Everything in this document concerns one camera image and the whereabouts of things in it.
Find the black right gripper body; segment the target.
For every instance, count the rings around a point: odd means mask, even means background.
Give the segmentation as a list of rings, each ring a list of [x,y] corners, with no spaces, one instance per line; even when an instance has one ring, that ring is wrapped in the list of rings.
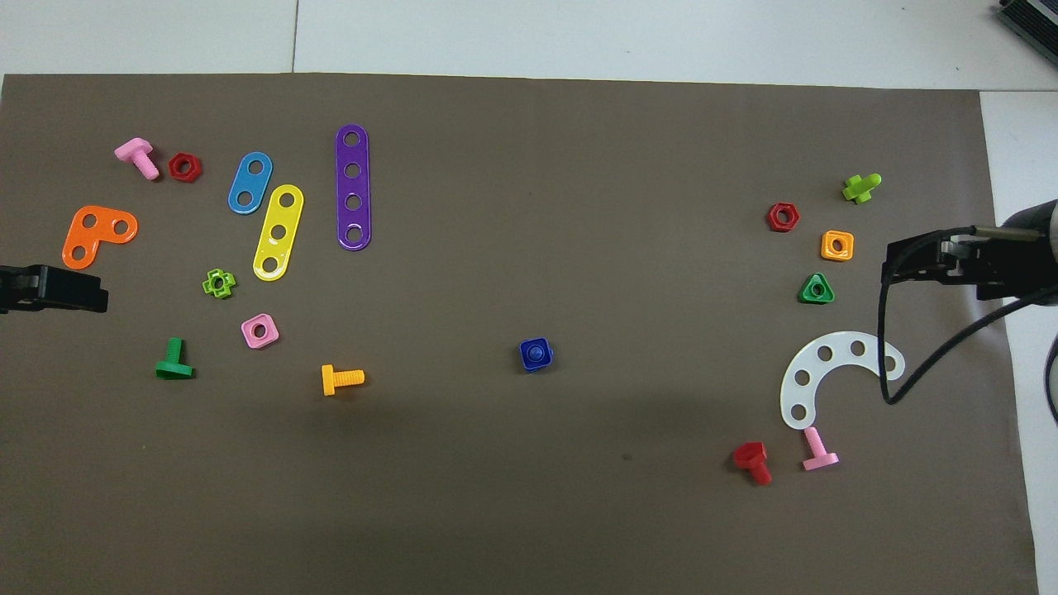
[[[1045,232],[971,232],[956,242],[948,278],[990,288],[1043,288],[1057,282],[1056,245]]]

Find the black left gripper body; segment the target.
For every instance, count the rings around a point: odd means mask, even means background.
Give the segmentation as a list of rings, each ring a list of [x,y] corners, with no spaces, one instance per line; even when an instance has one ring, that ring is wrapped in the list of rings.
[[[41,266],[1,266],[1,313],[41,312]]]

